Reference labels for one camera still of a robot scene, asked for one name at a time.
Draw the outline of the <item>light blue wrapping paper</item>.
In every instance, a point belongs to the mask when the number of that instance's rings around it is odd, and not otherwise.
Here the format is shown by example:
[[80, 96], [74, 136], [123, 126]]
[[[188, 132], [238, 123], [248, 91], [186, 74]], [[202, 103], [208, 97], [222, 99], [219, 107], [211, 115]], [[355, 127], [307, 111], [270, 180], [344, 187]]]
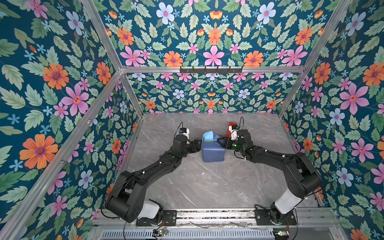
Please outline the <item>light blue wrapping paper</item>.
[[219, 139], [220, 136], [213, 131], [203, 134], [202, 158], [204, 163], [216, 163], [225, 160], [226, 149], [220, 145]]

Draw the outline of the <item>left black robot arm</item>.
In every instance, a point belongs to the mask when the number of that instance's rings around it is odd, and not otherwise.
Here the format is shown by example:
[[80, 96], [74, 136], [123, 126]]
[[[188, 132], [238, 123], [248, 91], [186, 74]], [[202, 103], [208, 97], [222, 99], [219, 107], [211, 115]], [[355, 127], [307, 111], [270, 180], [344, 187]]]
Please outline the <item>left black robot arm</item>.
[[113, 189], [106, 196], [105, 209], [127, 223], [144, 219], [152, 225], [160, 224], [164, 219], [164, 207], [154, 200], [146, 200], [148, 188], [178, 168], [188, 154], [201, 149], [201, 140], [191, 141], [185, 135], [175, 136], [173, 145], [156, 162], [142, 170], [133, 173], [124, 171], [118, 176]]

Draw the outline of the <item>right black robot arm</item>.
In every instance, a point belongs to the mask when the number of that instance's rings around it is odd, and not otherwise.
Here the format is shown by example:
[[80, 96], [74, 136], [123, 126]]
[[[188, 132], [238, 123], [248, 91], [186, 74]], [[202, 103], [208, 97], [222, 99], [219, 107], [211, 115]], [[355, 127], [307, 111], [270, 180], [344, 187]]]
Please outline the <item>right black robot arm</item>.
[[307, 196], [322, 185], [322, 177], [303, 153], [285, 154], [254, 145], [248, 130], [236, 131], [237, 136], [219, 138], [219, 144], [240, 153], [243, 159], [280, 170], [288, 189], [272, 203], [270, 216], [280, 217], [290, 213]]

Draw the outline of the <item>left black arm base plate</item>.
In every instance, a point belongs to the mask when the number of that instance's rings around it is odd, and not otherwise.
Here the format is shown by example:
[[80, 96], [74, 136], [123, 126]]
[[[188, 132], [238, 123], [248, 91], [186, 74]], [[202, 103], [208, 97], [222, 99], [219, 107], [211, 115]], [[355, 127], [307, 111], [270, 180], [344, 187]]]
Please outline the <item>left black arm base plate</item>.
[[165, 225], [166, 227], [176, 226], [178, 212], [176, 210], [163, 210], [158, 213], [154, 219], [140, 218], [136, 221], [137, 227], [160, 227]]

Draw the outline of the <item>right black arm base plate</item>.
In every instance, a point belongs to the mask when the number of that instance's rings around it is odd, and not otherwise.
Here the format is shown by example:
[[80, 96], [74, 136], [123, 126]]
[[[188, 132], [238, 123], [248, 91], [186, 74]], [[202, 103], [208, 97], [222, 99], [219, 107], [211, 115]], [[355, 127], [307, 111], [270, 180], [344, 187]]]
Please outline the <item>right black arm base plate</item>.
[[287, 213], [287, 214], [281, 214], [278, 210], [272, 209], [260, 209], [257, 208], [254, 210], [255, 213], [255, 219], [259, 226], [269, 226], [269, 225], [275, 225], [275, 226], [283, 226], [283, 225], [289, 225], [289, 226], [296, 226], [297, 225], [297, 219], [293, 211]]

